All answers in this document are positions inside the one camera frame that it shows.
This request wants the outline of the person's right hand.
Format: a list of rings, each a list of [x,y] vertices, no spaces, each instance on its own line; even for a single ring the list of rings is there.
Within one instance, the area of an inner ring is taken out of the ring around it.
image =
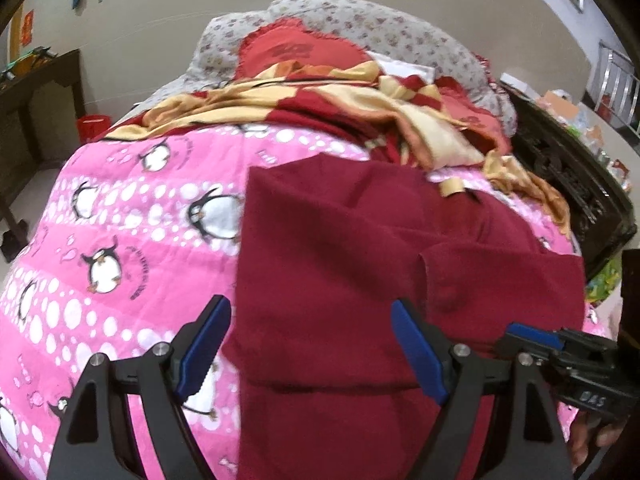
[[[591,413],[580,411],[570,425],[570,437],[567,441],[572,468],[576,470],[585,463],[589,455],[589,445],[598,448],[613,445],[622,434],[627,419],[619,419],[598,429],[590,424]]]

